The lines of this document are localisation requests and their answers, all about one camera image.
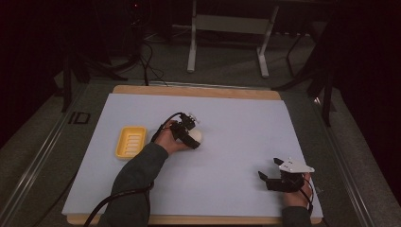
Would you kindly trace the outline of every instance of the yellow soap dish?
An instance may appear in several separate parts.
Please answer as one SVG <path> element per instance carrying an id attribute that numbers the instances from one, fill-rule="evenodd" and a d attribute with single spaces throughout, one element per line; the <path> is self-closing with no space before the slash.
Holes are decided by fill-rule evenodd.
<path id="1" fill-rule="evenodd" d="M 147 129 L 141 126 L 127 126 L 120 132 L 115 155 L 120 159 L 135 157 L 145 145 Z"/>

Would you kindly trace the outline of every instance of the white table leg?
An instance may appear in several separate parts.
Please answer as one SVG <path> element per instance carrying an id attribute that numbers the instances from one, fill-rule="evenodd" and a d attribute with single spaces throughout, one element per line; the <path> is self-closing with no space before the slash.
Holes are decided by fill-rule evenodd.
<path id="1" fill-rule="evenodd" d="M 188 73 L 195 72 L 195 60 L 197 57 L 197 0 L 192 1 L 192 26 L 191 26 L 191 46 L 189 47 Z"/>
<path id="2" fill-rule="evenodd" d="M 277 12 L 278 12 L 278 7 L 274 7 L 269 22 L 266 26 L 265 39 L 262 45 L 256 48 L 256 53 L 257 53 L 257 58 L 259 60 L 259 66 L 262 78 L 267 78 L 269 76 L 268 66 L 266 64 L 266 58 L 265 58 L 265 51 L 266 51 L 266 46 L 268 45 L 269 42 L 271 30 L 273 29 Z"/>

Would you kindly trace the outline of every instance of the table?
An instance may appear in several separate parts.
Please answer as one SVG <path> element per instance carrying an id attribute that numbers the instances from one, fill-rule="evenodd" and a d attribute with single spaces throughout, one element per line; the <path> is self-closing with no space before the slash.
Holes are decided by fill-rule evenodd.
<path id="1" fill-rule="evenodd" d="M 272 91 L 256 91 L 256 90 L 235 90 L 235 89 L 206 89 L 206 88 L 166 88 L 166 87 L 136 87 L 136 86 L 117 86 L 113 90 L 114 94 L 135 94 L 135 95 L 163 95 L 163 96 L 200 96 L 200 97 L 215 97 L 215 98 L 227 98 L 226 101 L 235 101 L 237 98 L 254 100 L 275 100 L 279 101 L 280 96 L 276 92 Z M 157 195 L 157 188 L 153 189 L 152 194 Z M 317 205 L 317 213 L 322 211 L 320 205 Z M 157 205 L 152 204 L 152 209 L 157 210 Z M 87 219 L 85 214 L 67 214 L 68 222 L 72 224 L 82 224 Z M 319 223 L 322 219 L 322 215 L 312 218 L 313 223 Z M 280 221 L 279 217 L 233 217 L 233 216 L 174 216 L 174 215 L 151 215 L 149 224 L 271 224 Z"/>
<path id="2" fill-rule="evenodd" d="M 192 1 L 192 24 L 191 24 L 191 45 L 189 48 L 189 58 L 187 72 L 195 71 L 195 61 L 197 55 L 197 30 L 215 30 L 241 32 L 264 35 L 263 43 L 256 48 L 256 54 L 259 61 L 261 76 L 269 76 L 268 66 L 266 65 L 265 51 L 271 35 L 279 7 L 273 6 L 273 11 L 269 20 L 254 18 L 239 18 L 217 15 L 197 14 L 197 0 Z"/>

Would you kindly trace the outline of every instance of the dark background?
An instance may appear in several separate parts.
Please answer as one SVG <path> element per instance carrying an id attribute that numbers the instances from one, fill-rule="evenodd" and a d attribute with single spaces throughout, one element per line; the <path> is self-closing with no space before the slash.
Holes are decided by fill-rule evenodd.
<path id="1" fill-rule="evenodd" d="M 148 1 L 135 16 L 147 20 Z M 241 1 L 199 1 L 199 11 L 226 15 L 269 17 L 269 4 L 243 7 Z M 150 25 L 168 38 L 171 24 L 190 25 L 191 1 L 152 0 Z M 2 147 L 9 138 L 57 92 L 53 78 L 61 71 L 66 49 L 61 36 L 74 49 L 96 61 L 125 55 L 131 20 L 127 1 L 3 1 L 0 8 L 0 106 Z M 401 41 L 400 4 L 394 1 L 360 1 L 357 8 L 282 6 L 274 30 L 305 32 L 310 20 L 332 16 L 311 56 L 316 67 L 335 67 L 334 84 L 357 121 L 362 134 L 401 201 Z"/>

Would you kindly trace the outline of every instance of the wearable gripper device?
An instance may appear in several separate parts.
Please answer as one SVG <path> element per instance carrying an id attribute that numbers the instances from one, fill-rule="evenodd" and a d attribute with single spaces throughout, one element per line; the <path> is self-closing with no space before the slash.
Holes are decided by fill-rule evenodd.
<path id="1" fill-rule="evenodd" d="M 166 123 L 171 120 L 174 116 L 178 115 L 180 119 L 182 120 L 181 122 L 175 121 L 170 125 L 171 132 L 173 134 L 174 139 L 180 139 L 184 144 L 189 146 L 190 148 L 197 148 L 200 146 L 201 143 L 196 141 L 194 138 L 192 138 L 189 135 L 189 131 L 195 128 L 195 121 L 197 119 L 193 115 L 186 115 L 185 113 L 175 113 L 172 116 L 166 120 L 166 122 L 160 126 L 159 130 L 156 131 L 156 133 L 153 135 L 151 138 L 151 142 L 154 142 L 159 136 L 160 132 L 162 129 L 165 127 Z"/>
<path id="2" fill-rule="evenodd" d="M 274 158 L 274 162 L 277 165 L 283 163 L 283 161 L 278 158 Z M 290 173 L 280 170 L 281 179 L 270 179 L 262 172 L 258 171 L 258 173 L 260 179 L 266 183 L 266 187 L 270 191 L 296 192 L 299 191 L 305 183 L 302 173 Z"/>

